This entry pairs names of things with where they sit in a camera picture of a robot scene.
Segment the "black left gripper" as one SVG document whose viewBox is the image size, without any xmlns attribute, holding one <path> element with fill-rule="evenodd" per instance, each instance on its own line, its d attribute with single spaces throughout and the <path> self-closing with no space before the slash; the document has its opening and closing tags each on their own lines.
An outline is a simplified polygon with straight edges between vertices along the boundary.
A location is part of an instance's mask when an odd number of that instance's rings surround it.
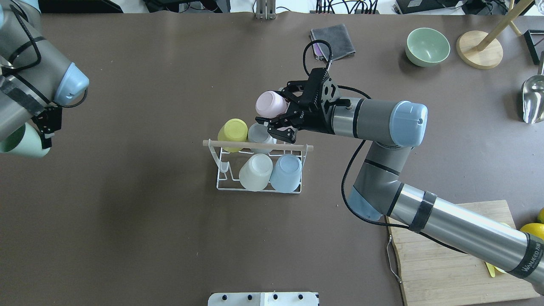
<svg viewBox="0 0 544 306">
<path fill-rule="evenodd" d="M 51 138 L 57 130 L 62 128 L 62 107 L 45 107 L 43 112 L 33 116 L 32 122 L 37 127 L 42 149 L 52 147 Z"/>
</svg>

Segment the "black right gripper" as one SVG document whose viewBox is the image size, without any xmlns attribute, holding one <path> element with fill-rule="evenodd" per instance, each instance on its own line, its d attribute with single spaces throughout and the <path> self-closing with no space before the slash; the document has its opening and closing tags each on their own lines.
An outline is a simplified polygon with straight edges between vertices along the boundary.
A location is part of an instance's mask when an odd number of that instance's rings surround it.
<svg viewBox="0 0 544 306">
<path fill-rule="evenodd" d="M 342 97 L 340 88 L 325 68 L 313 68 L 307 81 L 289 81 L 280 89 L 287 99 L 287 113 L 274 118 L 255 117 L 274 139 L 294 144 L 300 130 L 333 134 L 332 117 L 336 107 L 348 109 L 350 99 Z"/>
</svg>

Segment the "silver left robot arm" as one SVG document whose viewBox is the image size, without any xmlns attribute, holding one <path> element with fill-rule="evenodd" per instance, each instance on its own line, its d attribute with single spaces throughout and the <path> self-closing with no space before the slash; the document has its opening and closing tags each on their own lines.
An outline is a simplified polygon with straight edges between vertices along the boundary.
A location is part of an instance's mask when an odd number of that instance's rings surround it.
<svg viewBox="0 0 544 306">
<path fill-rule="evenodd" d="M 87 98 L 89 78 L 43 36 L 37 0 L 2 0 L 0 54 L 1 140 L 33 121 L 50 148 L 63 109 Z"/>
</svg>

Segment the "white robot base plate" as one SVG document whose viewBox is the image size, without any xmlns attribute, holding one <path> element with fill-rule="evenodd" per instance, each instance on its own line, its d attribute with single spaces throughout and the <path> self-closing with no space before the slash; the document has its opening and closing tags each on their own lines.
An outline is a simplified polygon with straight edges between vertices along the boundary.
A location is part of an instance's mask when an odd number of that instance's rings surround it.
<svg viewBox="0 0 544 306">
<path fill-rule="evenodd" d="M 211 294 L 208 306 L 319 306 L 311 291 L 220 292 Z"/>
</svg>

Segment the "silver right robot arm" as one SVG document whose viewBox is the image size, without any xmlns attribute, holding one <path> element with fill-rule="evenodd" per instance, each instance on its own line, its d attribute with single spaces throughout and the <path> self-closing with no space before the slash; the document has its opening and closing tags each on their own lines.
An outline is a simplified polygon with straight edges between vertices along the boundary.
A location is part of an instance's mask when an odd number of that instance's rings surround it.
<svg viewBox="0 0 544 306">
<path fill-rule="evenodd" d="M 293 144 L 302 130 L 369 143 L 348 209 L 361 220 L 398 227 L 464 252 L 529 282 L 543 294 L 543 240 L 508 228 L 457 202 L 536 200 L 543 204 L 543 127 L 509 123 L 499 103 L 471 91 L 423 89 L 426 104 L 371 98 L 338 85 L 326 68 L 268 91 L 285 110 L 256 122 Z"/>
</svg>

